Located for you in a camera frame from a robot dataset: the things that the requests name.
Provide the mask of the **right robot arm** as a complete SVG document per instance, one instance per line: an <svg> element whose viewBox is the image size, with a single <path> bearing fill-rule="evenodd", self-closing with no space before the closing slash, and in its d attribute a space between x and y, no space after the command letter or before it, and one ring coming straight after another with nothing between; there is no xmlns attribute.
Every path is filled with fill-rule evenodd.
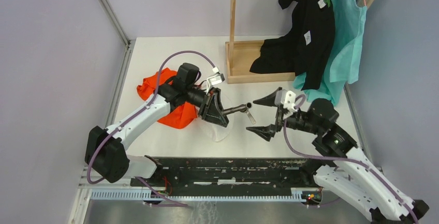
<svg viewBox="0 0 439 224"><path fill-rule="evenodd" d="M276 108L273 124L249 127L266 141L288 129L315 135L317 155L306 155L299 181L330 190L358 210L371 223L417 223L429 210L399 190L371 163L358 143L337 124L339 113L328 99L313 100L300 109L304 95L278 88L254 104Z"/></svg>

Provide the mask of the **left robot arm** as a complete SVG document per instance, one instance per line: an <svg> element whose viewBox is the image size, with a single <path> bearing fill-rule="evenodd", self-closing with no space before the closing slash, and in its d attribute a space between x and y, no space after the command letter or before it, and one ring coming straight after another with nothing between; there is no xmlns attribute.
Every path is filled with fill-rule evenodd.
<svg viewBox="0 0 439 224"><path fill-rule="evenodd" d="M159 185L163 172L157 169L157 163L148 156L129 157L126 150L151 125L185 103L197 107L203 121L226 128L229 119L223 114L221 90L216 87L225 77L218 68L212 70L214 74L207 78L206 89L201 89L195 84L199 68L183 63L174 77L159 85L155 93L129 116L106 128L95 126L89 133L84 158L88 165L87 181L98 183L91 180L94 170L110 183L129 173L142 177L151 186Z"/></svg>

